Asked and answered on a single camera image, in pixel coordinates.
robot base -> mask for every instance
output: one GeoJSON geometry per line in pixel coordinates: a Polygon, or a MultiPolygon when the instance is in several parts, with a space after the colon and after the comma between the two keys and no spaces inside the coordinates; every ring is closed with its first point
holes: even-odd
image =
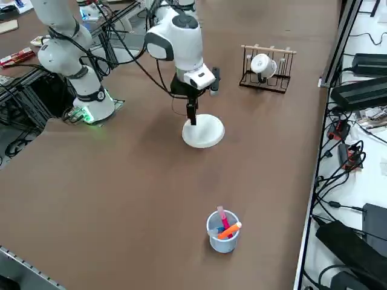
{"type": "Polygon", "coordinates": [[[114,101],[105,90],[105,99],[103,101],[84,102],[76,98],[73,105],[82,108],[86,116],[84,122],[92,124],[94,122],[104,120],[114,113],[114,101]]]}
{"type": "Polygon", "coordinates": [[[224,136],[224,126],[213,115],[197,115],[197,125],[192,126],[188,120],[181,134],[185,143],[194,148],[208,148],[218,144],[224,136]]]}

white cup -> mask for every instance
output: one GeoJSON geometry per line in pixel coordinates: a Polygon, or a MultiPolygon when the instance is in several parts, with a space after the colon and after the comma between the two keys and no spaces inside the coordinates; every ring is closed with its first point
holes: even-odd
{"type": "Polygon", "coordinates": [[[250,66],[254,73],[261,74],[266,79],[271,78],[277,70],[277,63],[264,53],[257,54],[250,66]]]}

pink marker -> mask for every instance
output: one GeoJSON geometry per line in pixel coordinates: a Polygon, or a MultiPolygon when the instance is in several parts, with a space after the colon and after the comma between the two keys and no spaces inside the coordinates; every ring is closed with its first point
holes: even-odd
{"type": "MultiPolygon", "coordinates": [[[[224,229],[226,230],[226,229],[228,229],[228,228],[230,227],[229,221],[227,220],[226,213],[224,212],[222,206],[217,207],[217,209],[218,209],[218,213],[219,213],[219,215],[220,215],[220,218],[221,218],[221,220],[222,220],[222,224],[223,224],[223,226],[224,226],[224,229]]],[[[229,239],[231,239],[231,238],[232,238],[232,234],[229,234],[227,237],[228,237],[229,239]]]]}

mug rack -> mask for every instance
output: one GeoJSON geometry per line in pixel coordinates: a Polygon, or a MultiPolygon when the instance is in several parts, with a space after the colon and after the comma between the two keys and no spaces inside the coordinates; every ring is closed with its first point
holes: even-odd
{"type": "Polygon", "coordinates": [[[243,48],[243,69],[239,85],[285,94],[290,83],[293,56],[297,52],[290,50],[290,48],[278,50],[274,47],[260,47],[258,44],[253,47],[249,45],[241,45],[241,47],[243,48]],[[277,64],[276,73],[269,79],[262,78],[251,69],[252,59],[259,53],[266,54],[277,64]]]}

green led light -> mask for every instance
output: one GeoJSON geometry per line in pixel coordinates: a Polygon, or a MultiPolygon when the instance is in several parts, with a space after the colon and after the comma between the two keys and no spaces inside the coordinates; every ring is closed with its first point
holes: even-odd
{"type": "Polygon", "coordinates": [[[83,118],[83,120],[86,123],[94,122],[94,117],[93,117],[93,115],[91,115],[91,113],[89,111],[89,108],[88,107],[83,107],[82,110],[85,112],[85,117],[83,118]]]}

